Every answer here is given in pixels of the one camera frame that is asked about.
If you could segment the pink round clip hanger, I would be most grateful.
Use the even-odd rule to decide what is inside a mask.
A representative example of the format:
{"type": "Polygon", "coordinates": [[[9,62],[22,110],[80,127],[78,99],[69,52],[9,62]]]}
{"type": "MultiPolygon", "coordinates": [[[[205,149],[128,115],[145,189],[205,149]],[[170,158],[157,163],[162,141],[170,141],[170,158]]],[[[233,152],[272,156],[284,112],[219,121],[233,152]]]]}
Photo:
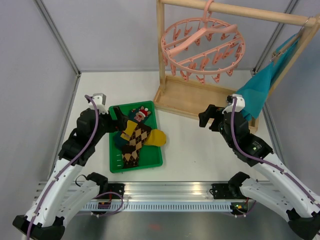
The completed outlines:
{"type": "Polygon", "coordinates": [[[246,43],[237,24],[213,18],[206,2],[201,17],[180,20],[160,38],[162,59],[171,74],[187,82],[190,76],[205,84],[212,78],[219,83],[221,76],[232,76],[245,55],[246,43]]]}

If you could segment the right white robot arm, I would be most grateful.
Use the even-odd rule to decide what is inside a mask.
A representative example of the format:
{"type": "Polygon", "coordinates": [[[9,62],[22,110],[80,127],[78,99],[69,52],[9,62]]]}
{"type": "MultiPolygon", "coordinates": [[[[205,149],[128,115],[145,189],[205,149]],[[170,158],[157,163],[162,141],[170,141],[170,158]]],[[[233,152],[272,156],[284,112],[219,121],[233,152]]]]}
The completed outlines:
{"type": "Polygon", "coordinates": [[[210,104],[198,117],[201,128],[212,119],[209,129],[219,132],[239,160],[260,172],[278,190],[274,192],[240,171],[228,181],[231,196],[263,204],[281,216],[303,240],[319,235],[319,195],[295,177],[263,139],[250,132],[241,113],[223,112],[223,108],[210,104]]]}

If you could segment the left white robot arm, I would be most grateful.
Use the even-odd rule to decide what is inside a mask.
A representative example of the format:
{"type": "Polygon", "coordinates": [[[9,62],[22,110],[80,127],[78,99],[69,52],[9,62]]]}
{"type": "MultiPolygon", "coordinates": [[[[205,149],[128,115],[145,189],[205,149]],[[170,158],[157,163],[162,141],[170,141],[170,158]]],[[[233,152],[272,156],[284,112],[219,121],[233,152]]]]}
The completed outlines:
{"type": "Polygon", "coordinates": [[[96,107],[86,109],[77,119],[77,127],[63,144],[51,177],[40,196],[24,215],[13,220],[13,226],[30,240],[60,240],[70,221],[92,199],[116,197],[123,194],[111,191],[108,178],[93,172],[84,183],[65,199],[74,179],[95,152],[95,146],[106,133],[124,130],[128,118],[118,106],[113,107],[116,119],[96,107]]]}

